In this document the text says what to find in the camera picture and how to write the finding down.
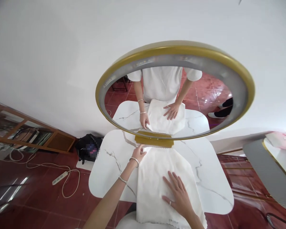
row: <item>white marble table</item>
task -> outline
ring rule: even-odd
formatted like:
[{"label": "white marble table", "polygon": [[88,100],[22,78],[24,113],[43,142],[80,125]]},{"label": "white marble table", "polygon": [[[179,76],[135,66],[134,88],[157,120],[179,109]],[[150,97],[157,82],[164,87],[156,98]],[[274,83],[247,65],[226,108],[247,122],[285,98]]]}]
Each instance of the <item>white marble table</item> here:
[{"label": "white marble table", "polygon": [[[148,108],[149,104],[146,103],[145,110],[148,111]],[[199,111],[185,109],[185,119],[184,129],[172,135],[173,138],[188,137],[210,131],[208,119]],[[113,116],[113,121],[132,132],[146,131],[140,123],[139,104],[134,101],[122,102]]]},{"label": "white marble table", "polygon": [[[126,167],[134,148],[135,135],[122,130],[104,137],[89,177],[91,193],[103,198]],[[228,214],[234,205],[233,193],[211,143],[205,138],[175,141],[173,148],[192,166],[205,212]],[[138,169],[128,180],[120,200],[136,202]]]}]

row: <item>silver bracelet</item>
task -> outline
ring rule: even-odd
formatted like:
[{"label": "silver bracelet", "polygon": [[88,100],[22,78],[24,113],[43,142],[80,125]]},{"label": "silver bracelet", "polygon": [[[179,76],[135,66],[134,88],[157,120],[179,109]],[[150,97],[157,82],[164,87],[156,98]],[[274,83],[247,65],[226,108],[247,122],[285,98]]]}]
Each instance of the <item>silver bracelet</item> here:
[{"label": "silver bracelet", "polygon": [[134,159],[134,160],[136,160],[136,161],[137,161],[137,163],[138,163],[138,166],[137,166],[137,167],[139,167],[139,161],[138,161],[136,158],[131,157],[130,159]]},{"label": "silver bracelet", "polygon": [[123,181],[125,184],[127,184],[127,181],[123,180],[123,179],[121,178],[121,176],[119,176],[119,179],[120,179],[121,181]]}]

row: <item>white cable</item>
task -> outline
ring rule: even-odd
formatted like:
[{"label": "white cable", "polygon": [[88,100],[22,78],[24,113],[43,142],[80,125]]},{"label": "white cable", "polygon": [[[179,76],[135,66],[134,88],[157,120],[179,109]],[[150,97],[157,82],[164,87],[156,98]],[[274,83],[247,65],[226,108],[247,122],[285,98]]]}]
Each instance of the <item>white cable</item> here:
[{"label": "white cable", "polygon": [[[110,115],[111,115],[111,110],[106,110],[106,111],[110,111]],[[110,115],[109,115],[109,116],[110,116]]]},{"label": "white cable", "polygon": [[[19,159],[19,160],[13,159],[13,158],[12,158],[12,152],[13,152],[13,150],[12,150],[11,153],[10,153],[10,161],[6,161],[6,160],[0,160],[0,161],[13,162],[13,163],[17,163],[17,164],[26,164],[25,166],[26,166],[28,169],[33,169],[33,168],[39,167],[39,166],[44,165],[44,164],[56,165],[56,166],[58,166],[58,167],[67,167],[67,168],[69,169],[69,171],[68,171],[68,176],[67,176],[67,179],[65,180],[65,182],[64,182],[64,184],[63,184],[63,187],[62,187],[62,189],[61,189],[61,193],[62,193],[62,195],[63,195],[64,198],[70,198],[70,197],[73,196],[74,193],[77,191],[77,188],[78,188],[78,186],[79,186],[79,180],[80,180],[80,171],[79,171],[79,170],[76,170],[76,169],[73,169],[73,170],[72,170],[72,169],[70,169],[70,167],[67,166],[67,165],[57,165],[57,164],[54,164],[54,163],[43,163],[43,164],[37,165],[37,166],[35,166],[35,167],[28,167],[28,162],[31,161],[31,160],[36,156],[36,153],[30,155],[30,156],[29,156],[29,159],[28,159],[26,162],[19,162],[19,161],[21,161],[21,160],[24,158],[24,155],[23,155],[23,153],[22,153],[20,150],[17,149],[17,151],[21,154],[21,156],[22,156],[21,159]],[[73,192],[73,194],[70,195],[70,196],[68,196],[68,197],[66,197],[65,194],[64,194],[64,186],[65,186],[67,180],[69,179],[69,176],[70,176],[70,172],[71,172],[71,171],[77,171],[77,172],[78,172],[78,183],[77,183],[77,187],[76,187],[75,191]]]}]

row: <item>wooden shelf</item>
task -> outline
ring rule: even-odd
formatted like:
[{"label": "wooden shelf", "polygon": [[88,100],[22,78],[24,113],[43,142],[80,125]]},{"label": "wooden shelf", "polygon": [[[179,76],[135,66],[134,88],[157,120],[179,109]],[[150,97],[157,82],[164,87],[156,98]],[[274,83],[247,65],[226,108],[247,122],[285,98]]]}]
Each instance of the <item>wooden shelf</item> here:
[{"label": "wooden shelf", "polygon": [[[8,114],[12,115],[12,117],[14,118],[16,117],[19,120],[19,122],[8,120],[7,119]],[[72,145],[74,144],[76,140],[76,138],[70,134],[67,134],[52,126],[44,124],[29,116],[26,116],[25,114],[19,111],[16,111],[12,108],[9,108],[9,107],[6,107],[0,104],[0,121],[2,120],[4,120],[4,122],[6,123],[11,123],[11,129],[10,130],[7,129],[8,132],[5,133],[4,136],[2,137],[0,136],[0,143],[22,145],[22,146],[28,146],[31,148],[54,151],[57,153],[70,154],[69,150],[71,149]],[[31,127],[30,124],[27,122],[31,123],[31,125],[33,123],[34,125],[38,126],[38,130],[52,132],[52,135],[43,145],[37,145],[37,144],[9,138],[10,136],[16,134],[21,128],[23,129],[34,128],[34,127]]]}]

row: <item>person's right hand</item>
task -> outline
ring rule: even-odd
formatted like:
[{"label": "person's right hand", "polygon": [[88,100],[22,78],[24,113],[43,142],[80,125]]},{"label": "person's right hand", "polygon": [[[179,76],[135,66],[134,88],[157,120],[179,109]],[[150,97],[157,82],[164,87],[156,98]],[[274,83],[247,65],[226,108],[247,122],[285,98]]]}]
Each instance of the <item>person's right hand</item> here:
[{"label": "person's right hand", "polygon": [[[170,171],[168,171],[168,175],[171,179],[171,183],[165,177],[163,177],[163,180],[175,197],[175,201],[171,202],[171,206],[184,218],[190,217],[193,213],[193,208],[181,178]],[[162,199],[168,204],[171,201],[167,196],[162,196]]]},{"label": "person's right hand", "polygon": [[144,129],[147,129],[146,124],[149,124],[147,113],[140,114],[140,123]]}]

